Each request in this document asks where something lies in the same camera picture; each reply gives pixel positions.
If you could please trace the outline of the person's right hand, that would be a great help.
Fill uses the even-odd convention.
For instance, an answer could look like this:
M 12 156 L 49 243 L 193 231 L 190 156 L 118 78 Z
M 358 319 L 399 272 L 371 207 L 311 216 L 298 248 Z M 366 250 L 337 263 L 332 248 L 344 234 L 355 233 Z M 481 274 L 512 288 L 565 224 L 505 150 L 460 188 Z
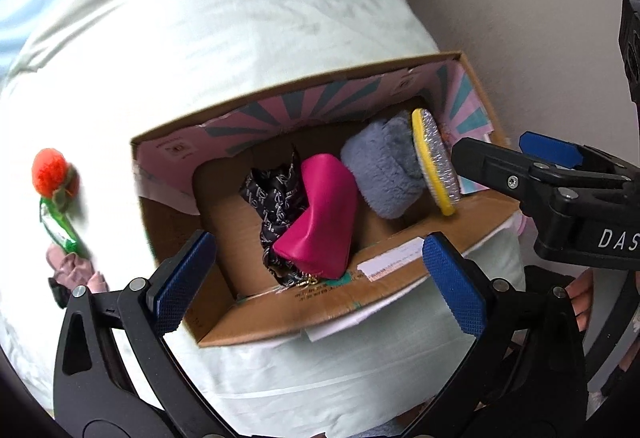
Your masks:
M 579 332 L 585 332 L 588 327 L 593 304 L 593 272 L 586 269 L 568 284 L 568 297 L 575 314 Z

